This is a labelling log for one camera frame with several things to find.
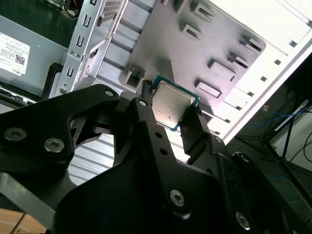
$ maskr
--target ventilation slot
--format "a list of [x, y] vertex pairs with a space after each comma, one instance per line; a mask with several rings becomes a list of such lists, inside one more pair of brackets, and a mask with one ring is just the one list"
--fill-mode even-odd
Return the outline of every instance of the ventilation slot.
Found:
[[204, 6], [202, 3], [197, 4], [196, 8], [194, 9], [194, 13], [208, 22], [212, 21], [210, 17], [215, 16], [215, 13], [208, 7]]
[[188, 36], [191, 39], [199, 40], [199, 37], [201, 35], [201, 32], [194, 29], [192, 26], [186, 24], [185, 27], [182, 30], [182, 33], [186, 36]]
[[91, 21], [91, 17], [88, 15], [85, 15], [82, 25], [87, 28], [89, 27], [90, 21]]
[[115, 0], [115, 1], [107, 1], [103, 11], [103, 22], [108, 20], [113, 20], [115, 18], [115, 14], [119, 9], [122, 1]]

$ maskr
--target metal bracket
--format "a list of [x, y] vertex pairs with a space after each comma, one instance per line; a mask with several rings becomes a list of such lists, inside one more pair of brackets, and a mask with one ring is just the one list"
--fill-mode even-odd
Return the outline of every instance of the metal bracket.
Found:
[[52, 228], [55, 211], [18, 183], [7, 173], [0, 172], [0, 194], [29, 213], [47, 229]]

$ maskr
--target black mount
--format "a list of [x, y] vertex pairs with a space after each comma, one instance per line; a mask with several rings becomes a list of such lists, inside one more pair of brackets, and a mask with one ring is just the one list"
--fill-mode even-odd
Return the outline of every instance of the black mount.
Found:
[[[199, 107], [180, 123], [190, 159], [178, 163], [152, 96], [149, 81], [132, 98], [94, 85], [0, 115], [0, 170], [38, 186], [62, 180], [77, 147], [114, 135], [114, 167], [62, 199], [51, 233], [311, 233], [247, 155], [227, 153]], [[10, 139], [12, 128], [26, 136]]]

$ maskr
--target white panel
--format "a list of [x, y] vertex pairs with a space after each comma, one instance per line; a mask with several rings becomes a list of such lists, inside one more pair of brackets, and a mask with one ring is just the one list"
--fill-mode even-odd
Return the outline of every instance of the white panel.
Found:
[[83, 145], [83, 147], [88, 147], [93, 150], [104, 153], [108, 156], [114, 157], [114, 146], [109, 145], [108, 143], [102, 143], [101, 141], [95, 140]]
[[110, 144], [114, 144], [114, 136], [109, 134], [102, 134], [99, 138], [100, 140], [104, 140]]
[[120, 34], [119, 32], [115, 33], [113, 39], [116, 40], [117, 42], [129, 47], [130, 49], [133, 49], [136, 45], [135, 40], [133, 40], [127, 36], [124, 36], [123, 34]]
[[122, 35], [125, 35], [125, 36], [131, 38], [134, 41], [137, 41], [138, 37], [140, 36], [140, 33], [132, 30], [131, 28], [129, 28], [129, 27], [127, 27], [121, 23], [118, 25], [117, 32], [119, 34], [122, 34]]
[[84, 179], [80, 179], [80, 178], [77, 178], [76, 176], [74, 175], [69, 175], [69, 178], [70, 180], [76, 184], [77, 186], [80, 185], [80, 184], [83, 184], [84, 182], [86, 182], [87, 180], [84, 180]]
[[122, 19], [128, 21], [139, 29], [143, 29], [150, 13], [138, 7], [132, 2], [128, 2], [122, 15]]
[[140, 0], [142, 3], [148, 5], [149, 7], [154, 7], [156, 0]]
[[167, 133], [167, 136], [168, 136], [168, 139], [170, 142], [183, 147], [182, 138], [180, 136], [181, 133], [173, 132], [173, 131], [166, 129], [166, 128], [165, 128], [165, 131]]
[[231, 90], [231, 94], [245, 102], [249, 101], [252, 98], [250, 95], [241, 91], [240, 89], [237, 89], [236, 87]]
[[242, 99], [239, 99], [237, 96], [234, 96], [233, 94], [228, 94], [225, 99], [224, 102], [226, 102], [227, 104], [233, 106], [233, 107], [240, 107], [243, 108], [246, 105], [246, 102], [243, 101]]
[[79, 158], [79, 157], [73, 157], [70, 164], [75, 165], [77, 167], [84, 168], [84, 169], [86, 169], [90, 172], [93, 172], [95, 174], [100, 174], [100, 173], [105, 172], [107, 170], [106, 167], [100, 166], [96, 163], [92, 163], [90, 161], [87, 161], [87, 160]]
[[228, 119], [233, 120], [237, 113], [239, 112], [238, 109], [226, 104], [225, 102], [221, 103], [219, 107], [214, 111], [214, 115], [218, 116], [221, 119]]
[[217, 117], [214, 117], [210, 122], [208, 123], [209, 129], [211, 129], [214, 132], [223, 133], [228, 130], [229, 124]]
[[78, 176], [78, 177], [82, 177], [82, 178], [85, 178], [87, 180], [92, 179], [93, 177], [97, 176], [94, 173], [87, 172], [83, 169], [76, 168], [76, 167], [71, 166], [71, 165], [69, 165], [69, 167], [68, 167], [68, 172], [69, 172], [69, 174], [72, 174], [72, 175]]
[[85, 149], [83, 146], [76, 149], [75, 154], [87, 159], [88, 161], [94, 161], [107, 167], [112, 167], [114, 163], [113, 159]]
[[9, 111], [13, 111], [13, 109], [8, 107], [8, 106], [0, 104], [0, 114], [3, 114], [5, 112], [9, 112]]
[[312, 20], [312, 1], [310, 0], [285, 0], [305, 17]]
[[172, 148], [172, 151], [175, 154], [175, 157], [177, 159], [179, 159], [180, 161], [186, 162], [190, 158], [190, 156], [188, 156], [188, 155], [186, 155], [184, 153], [184, 149], [183, 148], [177, 147], [175, 145], [171, 145], [171, 148]]
[[116, 68], [104, 61], [99, 68], [98, 75], [116, 82], [118, 81], [122, 71], [123, 70], [120, 70], [119, 68]]
[[108, 47], [105, 57], [125, 67], [127, 65], [130, 54], [131, 53], [129, 51], [126, 51], [121, 47], [111, 43]]
[[282, 51], [291, 40], [299, 42], [309, 26], [274, 0], [212, 0], [232, 17], [252, 28]]
[[239, 84], [237, 84], [237, 88], [241, 89], [244, 92], [251, 92], [253, 94], [257, 93], [259, 90], [261, 90], [265, 85], [265, 82], [260, 80], [260, 77], [255, 77], [255, 79], [252, 80], [243, 80]]

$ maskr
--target black cable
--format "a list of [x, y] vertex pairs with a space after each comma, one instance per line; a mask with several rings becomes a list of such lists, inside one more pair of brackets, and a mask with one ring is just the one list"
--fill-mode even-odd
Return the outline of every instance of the black cable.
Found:
[[303, 146], [303, 156], [306, 158], [307, 161], [312, 162], [310, 159], [308, 159], [308, 157], [306, 156], [306, 146], [308, 143], [308, 140], [310, 138], [310, 136], [312, 135], [312, 132], [308, 135], [306, 141], [304, 142], [304, 146]]
[[310, 143], [308, 143], [307, 145], [303, 146], [293, 157], [292, 159], [289, 161], [289, 162], [292, 162], [293, 159], [305, 148], [307, 147], [308, 145], [312, 144], [312, 141]]

